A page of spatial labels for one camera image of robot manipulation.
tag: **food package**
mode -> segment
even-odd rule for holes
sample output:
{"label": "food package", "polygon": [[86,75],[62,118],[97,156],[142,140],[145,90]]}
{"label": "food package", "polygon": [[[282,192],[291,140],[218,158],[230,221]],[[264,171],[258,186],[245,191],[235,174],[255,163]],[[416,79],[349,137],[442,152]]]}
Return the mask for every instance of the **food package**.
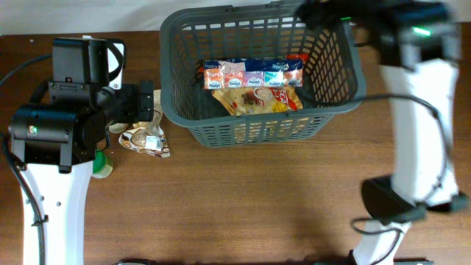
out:
{"label": "food package", "polygon": [[213,91],[232,116],[282,113],[302,109],[294,87],[225,88]]}
{"label": "food package", "polygon": [[127,149],[139,153],[167,158],[170,149],[165,134],[160,128],[160,120],[163,117],[160,105],[160,90],[154,91],[154,118],[152,122],[139,122],[133,125],[133,129],[123,132],[119,137],[119,143]]}
{"label": "food package", "polygon": [[305,56],[292,59],[229,59],[206,60],[203,63],[205,89],[302,86],[302,65]]}

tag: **green lid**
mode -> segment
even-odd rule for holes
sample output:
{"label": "green lid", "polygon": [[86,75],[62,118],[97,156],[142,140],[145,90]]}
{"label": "green lid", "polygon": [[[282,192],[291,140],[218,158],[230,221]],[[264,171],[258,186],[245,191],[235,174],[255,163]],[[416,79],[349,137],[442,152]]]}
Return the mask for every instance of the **green lid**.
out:
{"label": "green lid", "polygon": [[93,173],[100,172],[106,164],[106,155],[103,152],[95,153],[95,160],[93,161]]}

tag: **basket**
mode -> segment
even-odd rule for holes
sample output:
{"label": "basket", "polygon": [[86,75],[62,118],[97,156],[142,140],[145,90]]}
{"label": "basket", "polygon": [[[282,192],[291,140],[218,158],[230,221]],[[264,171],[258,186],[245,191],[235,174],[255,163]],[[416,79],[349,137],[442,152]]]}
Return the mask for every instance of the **basket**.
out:
{"label": "basket", "polygon": [[248,7],[205,7],[173,13],[160,30],[161,102],[167,118],[187,127],[208,147],[298,140],[312,137],[336,114],[358,104],[297,112],[201,119],[195,85],[203,60],[282,57],[308,53],[304,85],[313,102],[342,102],[364,96],[366,85],[348,22],[312,32],[294,16],[299,2]]}

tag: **plastic basket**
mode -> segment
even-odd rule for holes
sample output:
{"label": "plastic basket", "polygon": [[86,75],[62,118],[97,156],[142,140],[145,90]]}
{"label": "plastic basket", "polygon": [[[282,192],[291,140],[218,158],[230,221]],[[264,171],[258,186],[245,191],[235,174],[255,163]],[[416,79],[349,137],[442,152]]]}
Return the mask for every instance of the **plastic basket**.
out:
{"label": "plastic basket", "polygon": [[226,57],[282,57],[308,53],[305,85],[316,102],[364,96],[366,85],[348,22],[335,29],[306,29],[294,16],[294,2],[248,7],[206,7],[173,13],[160,30],[162,108],[204,146],[234,146],[306,139],[336,114],[358,104],[303,108],[297,112],[199,119],[194,90],[202,60]]}

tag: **wooden tabletop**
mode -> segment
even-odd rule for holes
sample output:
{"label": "wooden tabletop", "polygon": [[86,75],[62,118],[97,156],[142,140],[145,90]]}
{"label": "wooden tabletop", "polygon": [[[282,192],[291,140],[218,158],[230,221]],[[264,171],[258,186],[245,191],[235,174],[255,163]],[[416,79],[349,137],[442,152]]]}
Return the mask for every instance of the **wooden tabletop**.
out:
{"label": "wooden tabletop", "polygon": [[[161,87],[159,33],[92,34],[120,38],[128,47],[124,81],[154,80]],[[55,35],[0,37],[0,76],[51,52]],[[455,170],[471,194],[471,24],[463,29],[464,59],[456,88]],[[375,52],[360,49],[367,93],[385,93]],[[0,88],[0,131],[35,86],[52,75],[37,63]],[[349,221],[366,216],[360,184],[393,172],[389,104],[364,103],[339,115],[306,141],[209,149],[164,119],[170,158],[154,158],[117,143],[106,151],[115,164],[92,179],[85,209],[85,263],[121,258],[159,261],[263,262],[343,256],[360,236]],[[0,264],[21,264],[21,193],[0,159]],[[426,257],[437,264],[469,264],[471,215],[428,215],[407,234],[397,257]]]}

